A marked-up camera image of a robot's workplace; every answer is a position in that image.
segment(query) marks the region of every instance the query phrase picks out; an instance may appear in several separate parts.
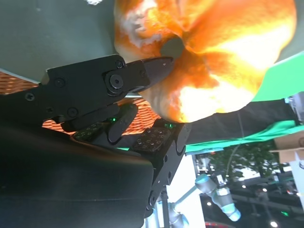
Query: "tree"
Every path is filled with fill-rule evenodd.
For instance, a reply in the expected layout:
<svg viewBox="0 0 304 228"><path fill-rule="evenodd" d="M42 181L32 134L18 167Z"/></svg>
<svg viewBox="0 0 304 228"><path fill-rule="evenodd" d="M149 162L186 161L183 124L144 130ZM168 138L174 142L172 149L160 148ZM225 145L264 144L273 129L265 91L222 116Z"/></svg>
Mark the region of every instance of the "tree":
<svg viewBox="0 0 304 228"><path fill-rule="evenodd" d="M243 156L248 162L248 168L259 172L262 178L270 176L274 170L278 170L279 163L275 156L269 152L274 148L273 140L244 144L242 150Z"/></svg>
<svg viewBox="0 0 304 228"><path fill-rule="evenodd" d="M210 159L209 163L212 164L217 170L221 170L223 176L225 176L227 173L227 165L234 148L235 146L227 147L224 151L210 154L208 157ZM247 161L243 158L241 151L236 150L228 167L228 177L226 178L233 181L243 177L243 172L240 170L245 168L246 165Z"/></svg>
<svg viewBox="0 0 304 228"><path fill-rule="evenodd" d="M269 152L275 149L275 147L273 140L230 146L221 152L216 152L215 154L209 153L209 164L213 165L217 171L221 170L223 176L225 176L229 159L235 150L228 167L228 180L231 181L243 177L241 170L244 168L258 172L261 177L267 177L270 176L274 170L279 169L281 172L284 172L283 167L286 166L279 163L277 153Z"/></svg>

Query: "orange fabric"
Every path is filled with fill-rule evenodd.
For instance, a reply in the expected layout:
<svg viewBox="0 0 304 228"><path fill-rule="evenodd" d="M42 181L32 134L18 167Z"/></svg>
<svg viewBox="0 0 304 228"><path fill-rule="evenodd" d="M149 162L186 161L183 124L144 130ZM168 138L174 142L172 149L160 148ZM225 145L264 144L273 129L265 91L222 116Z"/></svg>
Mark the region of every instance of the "orange fabric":
<svg viewBox="0 0 304 228"><path fill-rule="evenodd" d="M295 27L293 0L116 0L115 47L135 61L180 37L174 70L141 95L160 116L192 122L248 104Z"/></svg>
<svg viewBox="0 0 304 228"><path fill-rule="evenodd" d="M37 84L0 72L0 95L16 93L33 88L35 86L37 86ZM138 106L138 113L136 118L133 120L129 128L123 133L123 135L142 133L146 128L151 127L154 121L159 118L159 116L152 111L149 103L143 99L123 99L119 102L119 105L131 102ZM43 127L64 132L61 128L61 125L56 124L54 121L44 122Z"/></svg>

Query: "black metal bracket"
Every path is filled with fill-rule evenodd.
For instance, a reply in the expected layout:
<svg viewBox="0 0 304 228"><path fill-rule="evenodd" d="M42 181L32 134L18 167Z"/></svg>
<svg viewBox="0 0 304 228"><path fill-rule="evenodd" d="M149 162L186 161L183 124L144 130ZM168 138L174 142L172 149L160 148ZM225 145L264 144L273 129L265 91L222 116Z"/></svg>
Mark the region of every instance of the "black metal bracket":
<svg viewBox="0 0 304 228"><path fill-rule="evenodd" d="M170 185L186 151L186 140L190 134L190 123L170 123L156 120L153 127L146 129L129 149L148 159L154 167L153 183L145 216L152 208L164 185Z"/></svg>
<svg viewBox="0 0 304 228"><path fill-rule="evenodd" d="M92 145L112 147L121 140L122 134L136 117L137 111L138 107L135 104L124 104L117 115L111 116L105 122L98 122L77 131L73 137L77 141Z"/></svg>
<svg viewBox="0 0 304 228"><path fill-rule="evenodd" d="M126 64L111 55L48 69L45 83L0 96L0 115L35 126L54 120L67 132L78 131L118 114L116 102L162 80L172 68L170 57Z"/></svg>

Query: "woven basket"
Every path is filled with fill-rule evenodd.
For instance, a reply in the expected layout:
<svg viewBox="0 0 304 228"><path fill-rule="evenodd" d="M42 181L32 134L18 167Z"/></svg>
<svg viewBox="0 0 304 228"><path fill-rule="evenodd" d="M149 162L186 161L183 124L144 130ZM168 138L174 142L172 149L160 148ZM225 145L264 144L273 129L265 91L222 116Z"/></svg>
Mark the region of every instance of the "woven basket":
<svg viewBox="0 0 304 228"><path fill-rule="evenodd" d="M16 93L36 86L37 84L0 72L0 94ZM146 128L151 127L157 118L160 118L154 111L152 111L149 103L143 99L126 98L120 101L118 104L122 105L131 102L138 106L138 113L136 118L133 120L129 128L123 133L123 135L142 133ZM64 132L61 126L59 124L56 124L54 121L44 122L43 127Z"/></svg>

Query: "green cloth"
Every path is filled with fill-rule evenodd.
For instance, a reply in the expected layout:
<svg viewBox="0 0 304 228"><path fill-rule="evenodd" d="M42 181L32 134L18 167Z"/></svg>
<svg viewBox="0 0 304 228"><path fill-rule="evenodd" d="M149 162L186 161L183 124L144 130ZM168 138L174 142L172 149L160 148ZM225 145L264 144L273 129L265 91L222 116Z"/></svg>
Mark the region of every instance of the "green cloth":
<svg viewBox="0 0 304 228"><path fill-rule="evenodd" d="M270 68L253 101L273 101L304 91L304 53Z"/></svg>
<svg viewBox="0 0 304 228"><path fill-rule="evenodd" d="M280 121L277 122L265 130L258 132L256 134L247 136L245 138L233 139L233 140L221 140L221 141L212 141L212 142L202 142L192 145L186 146L186 152L191 151L200 151L203 149L209 148L218 148L218 147L228 147L232 145L237 145L241 143L252 143L252 142L260 142L267 141L270 139L274 139L276 137L284 136L287 134L293 134L299 131L304 131L304 125L295 125L295 121Z"/></svg>

